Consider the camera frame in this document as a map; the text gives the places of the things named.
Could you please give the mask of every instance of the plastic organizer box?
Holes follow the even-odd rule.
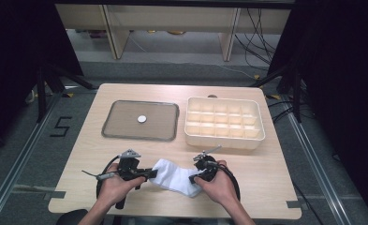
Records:
[[[191,97],[184,132],[195,146],[256,149],[265,139],[258,104],[242,99]]]

